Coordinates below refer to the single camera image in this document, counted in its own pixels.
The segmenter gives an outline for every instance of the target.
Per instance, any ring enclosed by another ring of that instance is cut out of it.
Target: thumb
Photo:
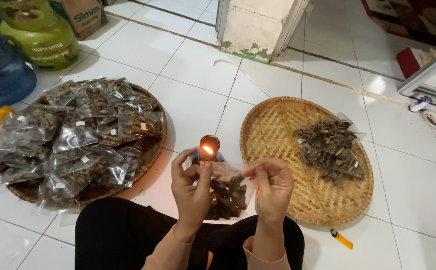
[[[210,182],[211,173],[213,169],[211,168],[211,163],[207,162],[204,164],[204,168],[201,170],[200,181],[198,182],[197,192],[199,194],[210,193]]]
[[[258,164],[256,167],[256,181],[260,187],[260,191],[269,192],[271,190],[268,172],[261,164]]]

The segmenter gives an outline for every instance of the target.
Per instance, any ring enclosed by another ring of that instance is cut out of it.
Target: yellow lighter
[[[353,243],[349,242],[344,236],[342,236],[339,232],[335,230],[331,230],[331,235],[336,238],[339,242],[344,244],[348,249],[353,250]]]

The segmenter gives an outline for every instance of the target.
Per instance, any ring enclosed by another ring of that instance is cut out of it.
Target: hand
[[[182,164],[194,152],[196,148],[184,150],[171,163],[171,190],[179,215],[174,235],[182,243],[191,242],[210,207],[211,164],[205,163],[204,167],[193,165],[183,171]]]
[[[259,220],[268,226],[283,226],[295,186],[287,164],[265,158],[247,168],[243,176],[256,180],[255,209]]]

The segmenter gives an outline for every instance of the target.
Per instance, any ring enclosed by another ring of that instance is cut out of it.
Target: red rug
[[[388,33],[436,46],[436,0],[361,0]]]

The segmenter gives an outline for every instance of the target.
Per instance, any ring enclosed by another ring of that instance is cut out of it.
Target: candle flame
[[[210,155],[212,155],[214,153],[213,149],[211,149],[211,147],[209,147],[209,146],[203,146],[203,150],[208,152],[208,154],[210,154]]]

